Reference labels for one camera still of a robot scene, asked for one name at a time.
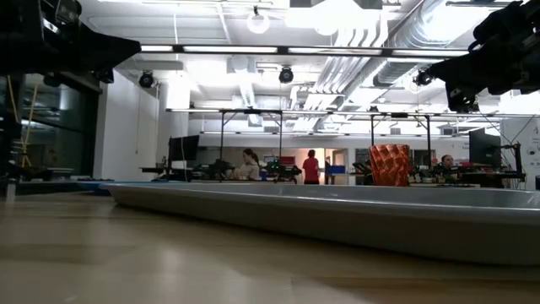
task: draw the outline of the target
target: security camera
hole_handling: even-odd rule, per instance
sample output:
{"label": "security camera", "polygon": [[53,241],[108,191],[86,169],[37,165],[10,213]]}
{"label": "security camera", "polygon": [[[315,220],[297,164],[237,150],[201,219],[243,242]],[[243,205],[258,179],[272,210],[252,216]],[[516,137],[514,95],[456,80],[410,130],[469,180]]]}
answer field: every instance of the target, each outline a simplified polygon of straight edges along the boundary
{"label": "security camera", "polygon": [[282,67],[281,73],[279,73],[279,82],[282,84],[288,84],[294,79],[293,71],[290,67]]}
{"label": "security camera", "polygon": [[150,89],[154,87],[154,76],[152,75],[152,71],[144,71],[143,76],[138,80],[138,83],[141,85],[141,87],[145,89]]}

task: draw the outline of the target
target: table surface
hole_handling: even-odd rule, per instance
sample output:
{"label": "table surface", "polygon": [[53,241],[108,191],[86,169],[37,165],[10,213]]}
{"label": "table surface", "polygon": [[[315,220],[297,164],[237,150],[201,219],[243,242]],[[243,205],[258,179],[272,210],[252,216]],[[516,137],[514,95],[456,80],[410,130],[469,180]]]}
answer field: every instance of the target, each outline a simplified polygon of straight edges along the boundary
{"label": "table surface", "polygon": [[441,262],[83,194],[0,203],[2,304],[539,302],[540,268]]}

